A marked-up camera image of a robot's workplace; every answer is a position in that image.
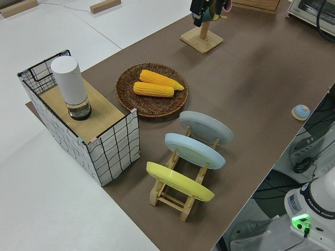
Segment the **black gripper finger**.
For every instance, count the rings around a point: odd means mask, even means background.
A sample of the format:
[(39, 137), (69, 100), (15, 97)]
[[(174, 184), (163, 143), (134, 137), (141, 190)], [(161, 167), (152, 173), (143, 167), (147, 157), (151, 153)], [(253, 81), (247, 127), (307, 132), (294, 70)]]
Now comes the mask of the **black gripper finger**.
[(195, 26), (201, 26), (203, 21), (203, 16), (206, 9), (209, 6), (209, 1), (206, 0), (192, 0), (191, 2), (191, 13), (194, 20)]
[(213, 13), (220, 13), (222, 12), (224, 4), (225, 4), (225, 0), (213, 0), (213, 2), (210, 5), (210, 10)]

